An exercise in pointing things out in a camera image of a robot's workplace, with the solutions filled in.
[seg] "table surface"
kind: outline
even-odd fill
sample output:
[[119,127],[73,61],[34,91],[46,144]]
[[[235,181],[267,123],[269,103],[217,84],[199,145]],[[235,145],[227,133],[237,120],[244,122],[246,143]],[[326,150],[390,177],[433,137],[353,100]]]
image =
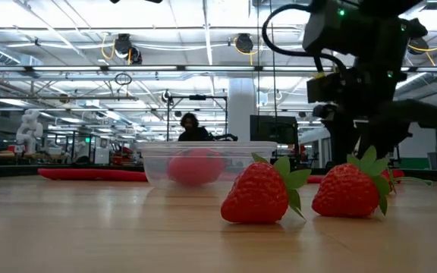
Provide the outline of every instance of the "table surface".
[[227,190],[0,178],[0,272],[437,273],[437,184],[403,184],[387,217],[228,224]]

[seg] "dark hair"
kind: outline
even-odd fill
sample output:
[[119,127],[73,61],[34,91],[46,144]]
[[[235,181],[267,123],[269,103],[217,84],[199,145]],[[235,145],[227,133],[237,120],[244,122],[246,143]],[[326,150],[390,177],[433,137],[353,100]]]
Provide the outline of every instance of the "dark hair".
[[181,121],[180,121],[180,125],[182,127],[185,126],[185,122],[187,121],[187,119],[191,119],[191,123],[193,125],[193,128],[198,127],[198,120],[196,119],[196,116],[192,113],[186,113],[185,115],[183,115],[183,117],[181,118]]

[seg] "computer monitor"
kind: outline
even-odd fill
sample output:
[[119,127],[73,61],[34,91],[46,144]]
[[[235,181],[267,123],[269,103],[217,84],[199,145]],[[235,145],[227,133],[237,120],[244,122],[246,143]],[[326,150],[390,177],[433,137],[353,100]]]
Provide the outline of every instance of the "computer monitor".
[[295,117],[250,116],[250,140],[272,141],[278,144],[296,144],[297,121]]

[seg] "clear plastic container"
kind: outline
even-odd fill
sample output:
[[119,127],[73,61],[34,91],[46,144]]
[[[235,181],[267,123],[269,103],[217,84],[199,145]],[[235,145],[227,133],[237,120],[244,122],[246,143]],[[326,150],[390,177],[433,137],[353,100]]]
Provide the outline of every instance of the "clear plastic container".
[[228,186],[253,163],[252,153],[269,160],[274,142],[141,143],[144,171],[157,188]]

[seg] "pillar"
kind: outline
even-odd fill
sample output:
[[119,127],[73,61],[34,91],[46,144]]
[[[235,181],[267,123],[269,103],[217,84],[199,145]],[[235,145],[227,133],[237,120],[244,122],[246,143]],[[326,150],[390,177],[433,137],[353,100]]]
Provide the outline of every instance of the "pillar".
[[253,78],[232,78],[228,83],[228,133],[250,141],[250,116],[257,115]]

